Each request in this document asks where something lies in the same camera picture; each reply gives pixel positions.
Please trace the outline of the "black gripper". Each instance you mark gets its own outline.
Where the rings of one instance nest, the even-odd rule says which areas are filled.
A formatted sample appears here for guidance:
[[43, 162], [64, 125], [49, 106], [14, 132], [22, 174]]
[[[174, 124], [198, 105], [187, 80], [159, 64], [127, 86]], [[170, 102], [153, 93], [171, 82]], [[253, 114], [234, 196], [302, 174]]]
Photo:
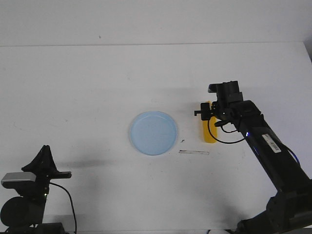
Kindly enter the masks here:
[[41, 174], [36, 177], [36, 183], [44, 188], [48, 188], [53, 179], [70, 179], [71, 172], [59, 172], [53, 160], [51, 148], [49, 145], [43, 145], [35, 158], [26, 166], [22, 167], [23, 172], [41, 172], [47, 169], [49, 174]]
[[210, 84], [208, 93], [216, 93], [217, 101], [200, 104], [200, 110], [194, 111], [194, 116], [200, 115], [202, 121], [208, 121], [212, 116], [222, 121], [228, 121], [230, 117], [231, 105], [243, 101], [243, 95], [239, 90], [238, 81]]

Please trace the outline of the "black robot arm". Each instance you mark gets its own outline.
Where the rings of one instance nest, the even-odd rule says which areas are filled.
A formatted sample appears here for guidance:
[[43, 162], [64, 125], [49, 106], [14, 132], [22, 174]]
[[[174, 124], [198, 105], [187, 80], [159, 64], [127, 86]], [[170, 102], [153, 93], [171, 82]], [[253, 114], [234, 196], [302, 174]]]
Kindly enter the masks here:
[[282, 234], [312, 223], [312, 180], [270, 128], [263, 114], [250, 100], [244, 100], [237, 81], [210, 84], [209, 93], [217, 100], [204, 102], [194, 115], [202, 120], [218, 119], [216, 127], [228, 123], [243, 135], [277, 190], [265, 211], [238, 222], [232, 234]]
[[18, 196], [5, 202], [0, 220], [6, 234], [65, 234], [60, 222], [43, 223], [51, 180], [70, 179], [71, 172], [60, 172], [49, 145], [44, 145], [35, 158], [20, 172], [6, 173], [1, 185], [13, 189]]

